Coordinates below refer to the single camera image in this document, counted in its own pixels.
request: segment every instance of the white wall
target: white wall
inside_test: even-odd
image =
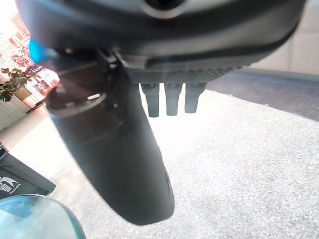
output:
[[[319,0],[308,1],[294,37],[251,68],[319,75]]]

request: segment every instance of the blue light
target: blue light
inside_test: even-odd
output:
[[[46,47],[38,43],[34,39],[30,39],[29,44],[30,57],[35,63],[40,63],[47,58]]]

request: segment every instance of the trash bin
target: trash bin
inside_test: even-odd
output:
[[[0,199],[20,194],[48,195],[55,184],[9,154],[0,145]]]

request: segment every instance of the baseboard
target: baseboard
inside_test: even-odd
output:
[[[312,74],[287,72],[287,71],[264,70],[264,69],[250,68],[250,67],[244,67],[240,71],[246,72],[246,73],[272,75],[272,76],[278,76],[278,77],[286,77],[286,78],[293,78],[293,79],[299,79],[299,80],[308,80],[308,81],[318,81],[319,82],[319,75],[312,75]]]

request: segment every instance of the potted plant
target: potted plant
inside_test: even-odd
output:
[[[24,87],[28,81],[32,81],[32,77],[41,78],[35,72],[26,72],[17,68],[12,71],[9,68],[2,68],[1,71],[10,77],[8,81],[0,84],[0,100],[4,102],[9,102],[12,99],[13,92],[20,87]]]

